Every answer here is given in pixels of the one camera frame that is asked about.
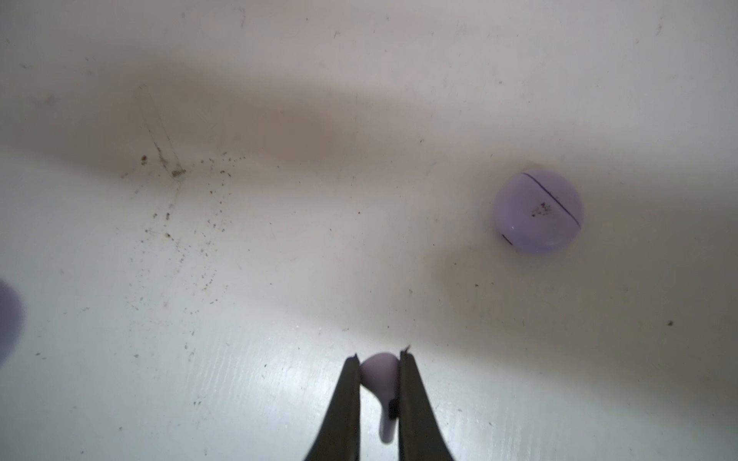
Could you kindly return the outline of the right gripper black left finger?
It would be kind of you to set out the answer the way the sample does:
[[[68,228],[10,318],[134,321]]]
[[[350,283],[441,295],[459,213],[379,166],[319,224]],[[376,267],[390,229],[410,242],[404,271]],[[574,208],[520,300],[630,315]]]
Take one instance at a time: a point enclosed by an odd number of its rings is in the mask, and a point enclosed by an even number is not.
[[[361,457],[361,363],[343,365],[322,426],[305,461],[357,461]]]

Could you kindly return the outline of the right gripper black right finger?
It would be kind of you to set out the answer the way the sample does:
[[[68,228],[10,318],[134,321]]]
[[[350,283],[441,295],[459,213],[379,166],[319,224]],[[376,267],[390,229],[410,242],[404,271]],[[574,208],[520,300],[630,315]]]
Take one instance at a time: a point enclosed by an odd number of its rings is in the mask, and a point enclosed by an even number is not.
[[[415,357],[400,353],[399,459],[402,461],[453,461],[432,410]]]

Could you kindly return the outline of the purple round charging case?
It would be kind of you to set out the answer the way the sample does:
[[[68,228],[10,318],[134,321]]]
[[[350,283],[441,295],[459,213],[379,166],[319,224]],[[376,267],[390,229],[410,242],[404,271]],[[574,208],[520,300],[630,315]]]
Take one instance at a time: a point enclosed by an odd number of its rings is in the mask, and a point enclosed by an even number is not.
[[[0,282],[0,362],[11,356],[21,338],[25,311],[21,297],[5,280]]]

